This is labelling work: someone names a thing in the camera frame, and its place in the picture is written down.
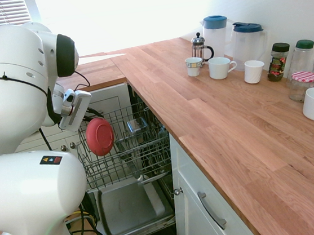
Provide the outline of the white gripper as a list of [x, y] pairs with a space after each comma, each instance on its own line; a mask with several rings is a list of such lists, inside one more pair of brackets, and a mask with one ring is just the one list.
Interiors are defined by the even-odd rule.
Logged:
[[86, 123], [91, 121], [91, 117], [85, 116], [91, 94], [82, 90], [67, 90], [63, 98], [61, 109], [61, 121], [59, 128], [62, 130], [78, 131], [82, 120]]

